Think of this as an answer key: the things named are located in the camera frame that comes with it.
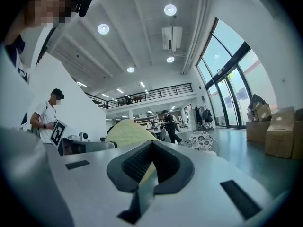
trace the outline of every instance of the patterned stool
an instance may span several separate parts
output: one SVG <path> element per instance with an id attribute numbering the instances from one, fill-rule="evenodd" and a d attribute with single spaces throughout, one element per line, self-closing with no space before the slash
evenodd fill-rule
<path id="1" fill-rule="evenodd" d="M 191 149 L 208 151 L 212 150 L 213 139 L 205 131 L 196 131 L 189 138 L 189 147 Z"/>

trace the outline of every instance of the recessed light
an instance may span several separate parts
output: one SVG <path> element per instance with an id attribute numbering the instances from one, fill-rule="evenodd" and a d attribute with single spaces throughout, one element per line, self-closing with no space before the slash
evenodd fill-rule
<path id="1" fill-rule="evenodd" d="M 175 5 L 168 4 L 164 8 L 164 13 L 168 16 L 173 16 L 177 12 L 177 8 Z"/>
<path id="2" fill-rule="evenodd" d="M 98 32 L 102 35 L 106 35 L 109 32 L 109 27 L 107 24 L 100 24 L 98 26 Z"/>
<path id="3" fill-rule="evenodd" d="M 134 67 L 129 67 L 129 68 L 127 68 L 127 72 L 133 73 L 133 72 L 134 72 Z"/>
<path id="4" fill-rule="evenodd" d="M 84 84 L 83 84 L 83 83 L 81 83 L 81 82 L 78 82 L 78 81 L 77 81 L 77 84 L 80 84 L 81 86 L 86 87 L 86 85 L 84 85 Z"/>
<path id="5" fill-rule="evenodd" d="M 175 60 L 173 56 L 170 56 L 169 58 L 166 59 L 168 63 L 172 63 Z"/>

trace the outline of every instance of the gray floor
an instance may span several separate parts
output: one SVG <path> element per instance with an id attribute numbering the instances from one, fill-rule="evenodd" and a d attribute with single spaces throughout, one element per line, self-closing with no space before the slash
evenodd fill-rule
<path id="1" fill-rule="evenodd" d="M 179 133 L 178 136 L 187 140 L 193 132 Z M 291 189 L 301 161 L 265 155 L 264 145 L 246 141 L 245 130 L 214 129 L 208 132 L 219 143 L 218 148 L 214 142 L 213 151 L 255 178 L 274 198 Z"/>

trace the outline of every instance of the black pants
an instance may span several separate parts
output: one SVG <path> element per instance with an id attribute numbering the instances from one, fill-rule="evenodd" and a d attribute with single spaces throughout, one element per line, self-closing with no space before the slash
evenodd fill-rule
<path id="1" fill-rule="evenodd" d="M 169 134 L 171 143 L 175 143 L 175 140 L 176 140 L 177 142 L 181 142 L 181 141 L 182 141 L 182 139 L 181 139 L 178 135 L 176 135 L 176 131 L 175 131 L 175 130 L 173 130 L 173 131 L 167 130 L 167 132 L 168 132 L 168 134 Z"/>

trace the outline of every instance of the railing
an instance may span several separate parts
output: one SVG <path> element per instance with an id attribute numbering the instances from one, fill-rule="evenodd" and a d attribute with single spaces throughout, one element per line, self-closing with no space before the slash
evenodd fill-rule
<path id="1" fill-rule="evenodd" d="M 135 103 L 142 102 L 142 101 L 153 100 L 156 98 L 162 98 L 162 97 L 167 97 L 167 96 L 179 95 L 179 94 L 183 94 L 183 93 L 189 93 L 192 91 L 193 91 L 193 89 L 191 87 L 191 83 L 185 83 L 185 84 L 175 85 L 175 86 L 171 86 L 171 87 L 163 87 L 163 88 L 151 90 L 148 92 L 136 93 L 136 94 L 116 98 L 115 100 L 109 100 L 109 101 L 106 101 L 104 99 L 101 99 L 99 97 L 93 96 L 88 93 L 86 93 L 86 94 L 91 98 L 91 100 L 94 103 L 98 104 L 99 107 L 110 109 L 110 108 L 120 107 L 120 106 L 124 106 L 124 105 L 135 104 Z"/>

